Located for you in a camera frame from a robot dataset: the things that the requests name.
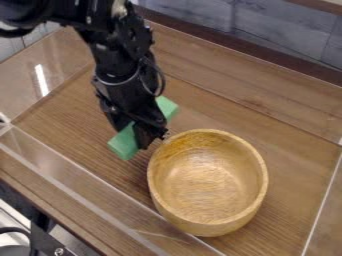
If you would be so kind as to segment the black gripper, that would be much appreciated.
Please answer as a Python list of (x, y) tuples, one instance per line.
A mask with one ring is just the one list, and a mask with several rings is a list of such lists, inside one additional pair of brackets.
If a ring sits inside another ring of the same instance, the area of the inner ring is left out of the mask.
[(120, 132), (133, 122), (136, 145), (145, 150), (167, 132), (166, 117), (156, 103), (157, 73), (136, 69), (128, 75), (113, 76), (96, 69), (92, 85), (113, 129)]

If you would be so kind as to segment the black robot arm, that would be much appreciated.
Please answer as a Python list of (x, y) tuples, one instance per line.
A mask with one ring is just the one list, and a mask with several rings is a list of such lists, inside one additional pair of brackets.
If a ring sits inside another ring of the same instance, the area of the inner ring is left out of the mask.
[(0, 37), (29, 34), (47, 22), (69, 26), (95, 61), (92, 85), (116, 131), (132, 128), (140, 149), (164, 137), (167, 121), (156, 103), (166, 88), (151, 46), (152, 29), (129, 0), (0, 0)]

